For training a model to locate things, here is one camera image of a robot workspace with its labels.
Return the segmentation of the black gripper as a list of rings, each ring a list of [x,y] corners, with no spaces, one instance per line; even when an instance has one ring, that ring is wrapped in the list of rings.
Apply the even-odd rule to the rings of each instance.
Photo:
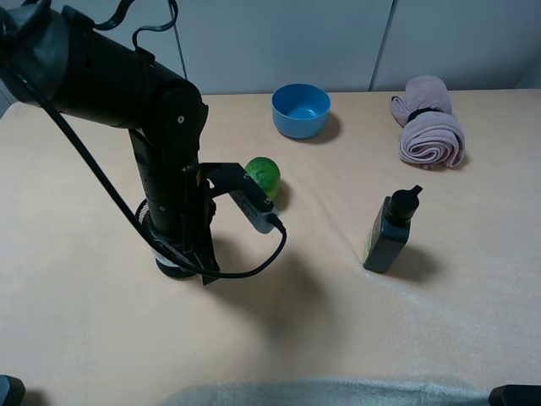
[[[200,269],[219,274],[210,224],[216,204],[210,184],[199,178],[199,163],[169,162],[164,151],[152,146],[137,130],[129,132],[149,207],[151,230]]]

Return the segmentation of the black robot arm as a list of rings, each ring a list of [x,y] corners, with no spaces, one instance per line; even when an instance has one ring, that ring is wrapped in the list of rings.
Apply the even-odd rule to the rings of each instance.
[[[15,98],[43,108],[67,136],[120,211],[175,279],[219,276],[210,222],[215,204],[199,165],[208,116],[199,90],[141,47],[106,37],[129,2],[97,24],[71,7],[26,1],[1,12],[1,78]],[[126,129],[145,200],[129,209],[67,116]]]

